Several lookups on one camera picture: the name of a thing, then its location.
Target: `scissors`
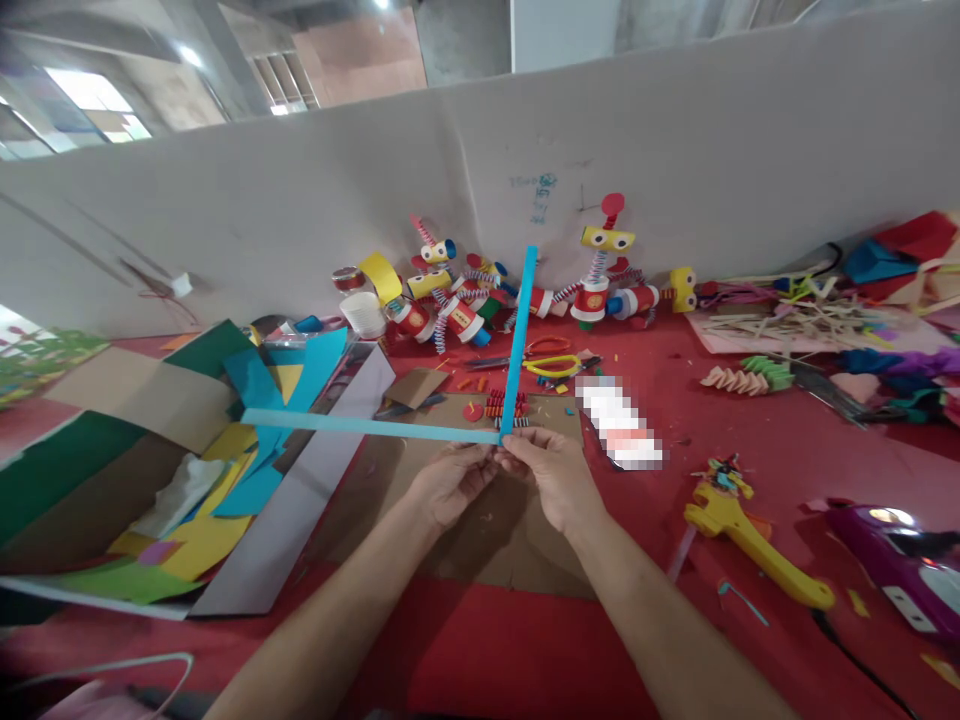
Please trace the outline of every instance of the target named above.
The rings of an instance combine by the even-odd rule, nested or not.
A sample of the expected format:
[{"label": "scissors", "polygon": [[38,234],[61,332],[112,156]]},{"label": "scissors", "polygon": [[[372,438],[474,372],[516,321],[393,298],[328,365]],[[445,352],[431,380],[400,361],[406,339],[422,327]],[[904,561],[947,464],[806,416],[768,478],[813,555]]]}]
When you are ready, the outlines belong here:
[{"label": "scissors", "polygon": [[[555,357],[539,357],[541,355],[551,355],[552,353],[569,350],[572,343],[566,338],[558,335],[547,335],[538,338],[527,345],[523,352],[523,367],[530,372],[545,377],[566,377],[580,368],[580,358],[576,355],[557,355]],[[544,370],[543,367],[568,363],[567,367],[561,370]],[[480,360],[468,360],[464,365],[468,372],[477,372],[489,370],[490,368],[503,367],[510,364],[510,357],[482,358]]]}]

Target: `yellow robot head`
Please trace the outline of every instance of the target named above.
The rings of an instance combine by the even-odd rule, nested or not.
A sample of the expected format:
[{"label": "yellow robot head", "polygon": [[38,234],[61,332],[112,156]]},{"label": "yellow robot head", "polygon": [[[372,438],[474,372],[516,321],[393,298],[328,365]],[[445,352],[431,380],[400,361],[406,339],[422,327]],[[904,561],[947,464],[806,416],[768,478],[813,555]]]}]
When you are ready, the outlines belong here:
[{"label": "yellow robot head", "polygon": [[407,287],[414,300],[425,298],[434,288],[448,288],[453,280],[446,270],[431,270],[423,275],[415,275],[407,280]]},{"label": "yellow robot head", "polygon": [[697,308],[697,295],[694,286],[697,284],[697,274],[693,268],[677,268],[670,271],[670,287],[676,290],[673,298],[674,312],[690,312]]},{"label": "yellow robot head", "polygon": [[634,233],[620,232],[619,230],[604,230],[603,228],[588,226],[583,229],[580,244],[594,250],[608,252],[626,252],[633,245],[637,236]]}]

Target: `window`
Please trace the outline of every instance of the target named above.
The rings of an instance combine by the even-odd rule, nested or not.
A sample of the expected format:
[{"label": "window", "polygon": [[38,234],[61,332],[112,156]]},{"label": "window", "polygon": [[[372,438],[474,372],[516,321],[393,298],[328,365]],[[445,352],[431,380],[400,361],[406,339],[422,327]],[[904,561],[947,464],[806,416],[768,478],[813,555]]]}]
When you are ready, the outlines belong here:
[{"label": "window", "polygon": [[152,137],[140,118],[133,114],[130,103],[103,75],[80,70],[46,70],[110,142],[130,142]]}]

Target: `yellow glue gun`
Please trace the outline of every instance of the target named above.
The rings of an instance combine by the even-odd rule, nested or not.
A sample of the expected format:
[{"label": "yellow glue gun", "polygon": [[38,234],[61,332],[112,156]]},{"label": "yellow glue gun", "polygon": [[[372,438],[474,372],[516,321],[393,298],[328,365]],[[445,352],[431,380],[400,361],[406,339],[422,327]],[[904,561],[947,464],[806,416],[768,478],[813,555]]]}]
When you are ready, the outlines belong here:
[{"label": "yellow glue gun", "polygon": [[836,602],[833,591],[826,584],[798,570],[764,540],[744,515],[736,497],[718,490],[708,481],[697,485],[693,497],[697,504],[687,505],[683,512],[683,517],[693,527],[707,537],[726,533],[781,590],[801,605],[817,610],[833,607]]}]

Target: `purple object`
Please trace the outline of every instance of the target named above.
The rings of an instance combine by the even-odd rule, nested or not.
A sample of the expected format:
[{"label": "purple object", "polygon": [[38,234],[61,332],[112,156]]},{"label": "purple object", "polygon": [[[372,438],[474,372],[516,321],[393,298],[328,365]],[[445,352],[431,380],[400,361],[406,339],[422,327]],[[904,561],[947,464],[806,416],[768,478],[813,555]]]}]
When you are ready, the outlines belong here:
[{"label": "purple object", "polygon": [[940,348],[935,355],[921,352],[896,354],[903,358],[903,362],[887,370],[891,375],[919,374],[931,378],[940,375],[960,375],[960,348]]},{"label": "purple object", "polygon": [[173,551],[180,547],[180,545],[181,543],[173,540],[155,542],[153,545],[140,553],[140,557],[137,558],[137,562],[141,565],[159,565],[168,557],[170,557],[170,555],[173,554]]},{"label": "purple object", "polygon": [[957,533],[926,533],[908,513],[879,505],[825,515],[910,627],[944,647],[960,647],[960,561],[950,557]]}]

